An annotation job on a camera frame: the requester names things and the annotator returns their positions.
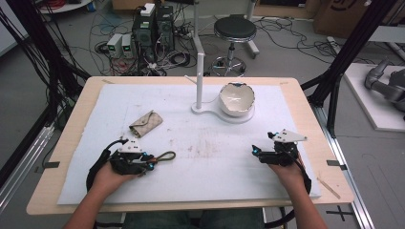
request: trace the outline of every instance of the person's arm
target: person's arm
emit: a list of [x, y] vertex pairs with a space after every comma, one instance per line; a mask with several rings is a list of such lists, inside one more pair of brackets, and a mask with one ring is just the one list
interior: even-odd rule
[[277, 174], [288, 192], [294, 208], [297, 227], [299, 229], [328, 228], [309, 198], [300, 168], [295, 163], [286, 167], [280, 165], [268, 166]]
[[98, 171], [92, 188], [87, 193], [86, 197], [81, 200], [80, 204], [77, 206], [71, 218], [63, 228], [93, 228], [97, 213], [100, 210], [104, 200], [110, 196], [122, 183], [134, 177], [137, 176], [122, 176], [116, 174], [113, 171], [110, 162], [105, 163], [105, 165]]

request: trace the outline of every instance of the stool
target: stool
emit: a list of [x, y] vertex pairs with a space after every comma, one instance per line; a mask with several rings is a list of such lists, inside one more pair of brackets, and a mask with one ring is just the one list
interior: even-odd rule
[[243, 76], [246, 72], [245, 62], [233, 56], [235, 43], [246, 43], [256, 35], [256, 26], [253, 22], [243, 17], [221, 18], [214, 25], [214, 32], [225, 41], [230, 41], [227, 56], [218, 57], [211, 64], [211, 69], [216, 75], [226, 76], [234, 72], [237, 76]]

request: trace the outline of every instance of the white paper sheet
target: white paper sheet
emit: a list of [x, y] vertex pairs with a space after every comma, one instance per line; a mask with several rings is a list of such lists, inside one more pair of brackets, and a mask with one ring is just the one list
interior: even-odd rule
[[[151, 110], [163, 122], [139, 140], [142, 149], [154, 156], [175, 151], [177, 157], [125, 183], [106, 202], [287, 198], [277, 176], [252, 155], [251, 145], [271, 151], [267, 132], [296, 129], [280, 87], [250, 86], [256, 97], [254, 117], [244, 124], [229, 124], [213, 114], [191, 112], [195, 86], [105, 85], [72, 158], [58, 204], [83, 199], [86, 176], [102, 150], [129, 135], [128, 126]], [[213, 100], [221, 87], [204, 86], [202, 100]], [[310, 196], [318, 198], [320, 189], [307, 154], [302, 144], [298, 149], [312, 179]]]

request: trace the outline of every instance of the gray floor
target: gray floor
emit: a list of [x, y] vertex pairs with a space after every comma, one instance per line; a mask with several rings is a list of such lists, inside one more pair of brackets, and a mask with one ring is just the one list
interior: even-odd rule
[[[90, 55], [85, 49], [93, 50], [99, 41], [108, 40], [108, 36], [97, 36], [100, 27], [98, 24], [122, 24], [117, 32], [125, 31], [131, 27], [130, 13], [113, 12], [111, 5], [104, 2], [97, 12], [87, 12], [84, 9], [74, 10], [57, 15], [60, 28], [72, 47], [76, 60], [91, 75], [101, 75], [101, 60]], [[214, 22], [214, 18], [202, 20], [202, 26]], [[312, 45], [315, 41], [326, 41], [326, 37], [313, 33], [311, 22], [293, 21], [292, 29], [307, 37], [305, 44]], [[212, 34], [212, 24], [202, 34]], [[304, 52], [315, 55], [327, 63], [299, 52], [296, 49], [286, 49], [275, 45], [296, 47], [300, 37], [294, 36], [290, 31], [271, 31], [269, 35], [258, 31], [255, 43], [260, 50], [256, 59], [243, 46], [237, 46], [236, 55], [247, 64], [246, 76], [258, 77], [294, 77], [304, 83], [323, 73], [333, 60], [330, 56], [323, 56], [316, 49], [305, 49]], [[202, 45], [206, 51], [205, 67], [211, 61], [227, 52], [228, 43], [213, 37], [202, 36]], [[391, 51], [379, 46], [383, 44], [368, 44], [359, 57], [378, 62], [384, 56], [389, 56], [396, 65], [403, 61]], [[104, 69], [107, 69], [107, 59], [104, 60]], [[168, 75], [194, 75], [195, 67], [190, 69], [177, 68], [168, 71]], [[0, 58], [0, 166], [15, 150], [23, 136], [27, 133], [34, 121], [39, 117], [46, 106], [45, 86], [34, 73], [31, 63], [25, 55], [15, 48]], [[27, 178], [21, 184], [6, 209], [0, 215], [1, 228], [59, 228], [68, 219], [67, 215], [60, 216], [28, 216], [25, 209], [31, 198], [40, 174], [34, 169], [40, 165], [45, 153], [51, 150], [56, 142], [59, 132], [54, 134], [53, 140], [35, 162]], [[344, 152], [354, 180], [370, 212], [375, 228], [405, 228], [405, 134], [375, 131], [356, 101], [351, 89], [345, 80], [342, 80], [339, 94], [338, 111], [336, 117], [336, 134], [339, 144]], [[338, 215], [341, 211], [347, 215]], [[349, 205], [318, 206], [330, 228], [357, 228], [355, 218], [351, 215]], [[279, 216], [278, 209], [267, 212], [268, 220]], [[104, 219], [119, 219], [118, 215], [103, 215]]]

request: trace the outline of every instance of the wooden table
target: wooden table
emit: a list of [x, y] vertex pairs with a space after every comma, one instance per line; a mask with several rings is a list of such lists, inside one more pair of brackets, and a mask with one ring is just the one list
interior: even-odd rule
[[[206, 77], [204, 84], [225, 85], [235, 81], [234, 77]], [[303, 91], [294, 78], [240, 77], [237, 81], [248, 85], [279, 85], [295, 122], [297, 132], [310, 140], [303, 142], [313, 172], [319, 181], [322, 197], [315, 204], [350, 203], [353, 194], [339, 166], [329, 166], [327, 160], [335, 160], [329, 143], [307, 102]], [[55, 146], [50, 161], [60, 161], [58, 168], [46, 169], [27, 207], [30, 215], [69, 214], [76, 205], [57, 205], [69, 163], [80, 141], [84, 127], [96, 104], [98, 94], [105, 84], [175, 84], [191, 85], [185, 77], [92, 77], [78, 99], [75, 109]], [[265, 207], [290, 205], [289, 200], [256, 199], [204, 202], [131, 203], [108, 204], [100, 212], [131, 212], [180, 209], [213, 209], [235, 207]]]

